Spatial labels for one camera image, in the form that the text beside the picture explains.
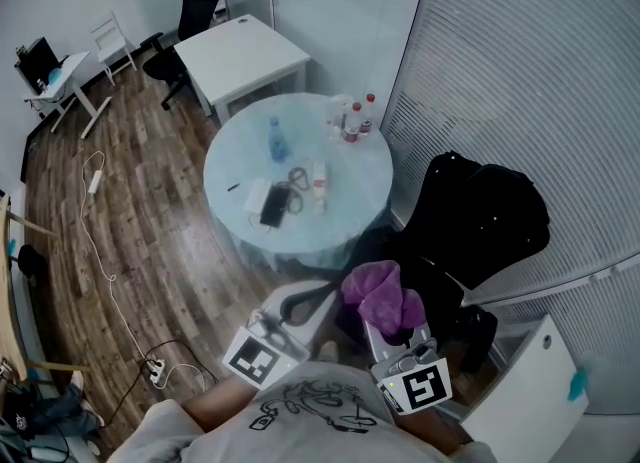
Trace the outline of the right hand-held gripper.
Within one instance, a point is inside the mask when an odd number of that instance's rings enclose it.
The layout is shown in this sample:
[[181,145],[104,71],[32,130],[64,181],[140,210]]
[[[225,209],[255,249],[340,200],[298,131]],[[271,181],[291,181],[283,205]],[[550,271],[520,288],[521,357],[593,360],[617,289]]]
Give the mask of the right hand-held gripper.
[[373,358],[379,362],[371,373],[395,413],[410,415],[452,398],[447,360],[437,355],[427,323],[413,328],[408,349],[401,352],[399,345],[389,344],[368,321],[363,326]]

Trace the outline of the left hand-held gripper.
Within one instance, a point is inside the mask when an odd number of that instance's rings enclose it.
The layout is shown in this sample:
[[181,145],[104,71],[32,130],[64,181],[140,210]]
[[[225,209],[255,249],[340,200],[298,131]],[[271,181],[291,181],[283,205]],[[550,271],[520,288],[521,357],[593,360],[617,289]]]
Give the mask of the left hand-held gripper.
[[223,364],[258,390],[265,390],[309,359],[310,344],[309,321],[291,324],[259,308],[237,331]]

